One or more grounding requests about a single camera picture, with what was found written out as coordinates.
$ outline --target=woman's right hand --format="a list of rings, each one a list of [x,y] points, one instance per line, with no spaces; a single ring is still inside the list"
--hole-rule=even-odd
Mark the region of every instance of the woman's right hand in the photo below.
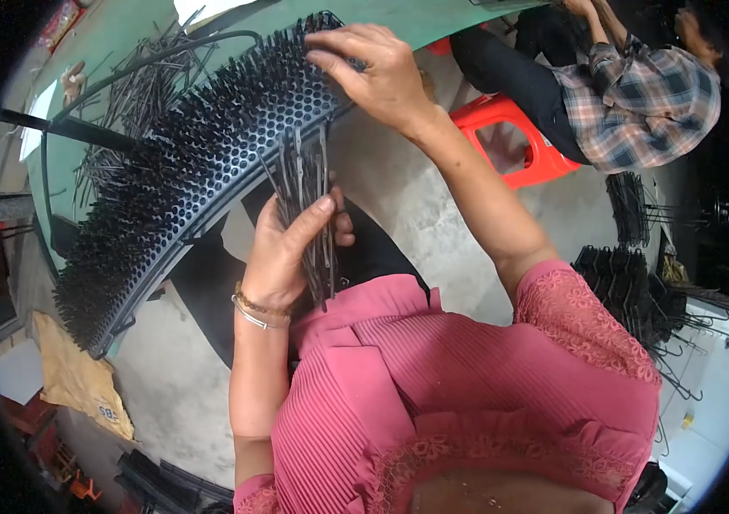
[[[441,110],[424,93],[410,45],[387,27],[349,25],[310,34],[305,41],[312,47],[308,61],[336,79],[368,114],[405,136]],[[367,67],[357,72],[342,56]]]

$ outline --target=plaid shirt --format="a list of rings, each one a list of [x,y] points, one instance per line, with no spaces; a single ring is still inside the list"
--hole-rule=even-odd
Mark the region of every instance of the plaid shirt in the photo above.
[[[589,66],[552,70],[579,148],[606,173],[666,164],[719,118],[718,74],[680,48],[650,50],[629,35],[621,54],[598,43]]]

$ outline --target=pleated pink blouse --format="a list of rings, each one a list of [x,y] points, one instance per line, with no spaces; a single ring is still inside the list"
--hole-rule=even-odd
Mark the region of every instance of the pleated pink blouse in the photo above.
[[[564,262],[518,286],[514,323],[430,305],[411,275],[338,294],[291,329],[301,362],[272,431],[274,473],[236,512],[406,512],[450,468],[535,473],[619,514],[650,456],[660,377]]]

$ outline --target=green table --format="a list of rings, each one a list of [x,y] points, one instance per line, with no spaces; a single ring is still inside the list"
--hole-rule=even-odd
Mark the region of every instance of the green table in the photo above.
[[[103,4],[92,8],[81,22],[79,34],[68,36],[42,69],[33,86],[37,94],[58,80],[65,68],[80,60],[85,62],[85,73],[92,72],[88,85],[109,76],[111,67],[122,61],[140,39],[158,36],[154,23],[164,30],[176,18],[171,0],[100,1]],[[506,0],[488,6],[474,6],[469,0],[281,0],[232,25],[228,30],[255,30],[264,36],[293,24],[310,12],[329,10],[346,24],[377,23],[388,26],[413,49],[418,49],[465,27],[543,3],[541,0]],[[252,39],[248,38],[220,41],[206,69],[213,71],[221,67],[228,57],[241,53],[252,43]],[[103,90],[102,102],[85,108],[82,118],[101,116],[107,109],[109,94],[108,89]],[[61,109],[62,90],[57,86],[48,118],[55,116]],[[85,219],[90,210],[90,207],[74,207],[73,203],[73,170],[81,163],[86,149],[86,143],[52,134],[48,136],[51,209],[53,214],[74,221]],[[51,227],[45,215],[40,149],[34,150],[25,163],[44,241],[50,244]],[[48,250],[56,268],[62,269],[62,258],[51,248]]]

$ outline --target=bracelet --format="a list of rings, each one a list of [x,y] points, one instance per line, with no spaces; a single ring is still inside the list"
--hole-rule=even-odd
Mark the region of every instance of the bracelet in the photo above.
[[[236,310],[238,310],[239,313],[242,316],[244,316],[246,320],[248,320],[249,322],[251,322],[252,324],[254,324],[256,326],[262,327],[263,330],[267,330],[268,328],[287,328],[288,324],[290,324],[290,315],[289,314],[286,314],[285,315],[285,323],[284,323],[284,325],[274,326],[274,325],[271,325],[270,323],[265,323],[265,322],[263,322],[260,319],[256,319],[256,317],[253,317],[250,313],[248,313],[247,311],[245,311],[242,308],[241,300],[240,300],[238,294],[234,294],[233,296],[231,296],[230,297],[230,300],[233,301],[233,304],[236,305]]]
[[[234,290],[234,296],[236,296],[236,299],[242,303],[245,307],[249,308],[252,311],[256,311],[257,313],[262,314],[272,314],[274,316],[289,316],[290,310],[289,309],[279,309],[279,308],[266,308],[262,307],[261,305],[257,305],[256,303],[251,302],[248,300],[248,297],[245,296],[245,293],[242,293],[242,281],[236,282],[236,290]]]

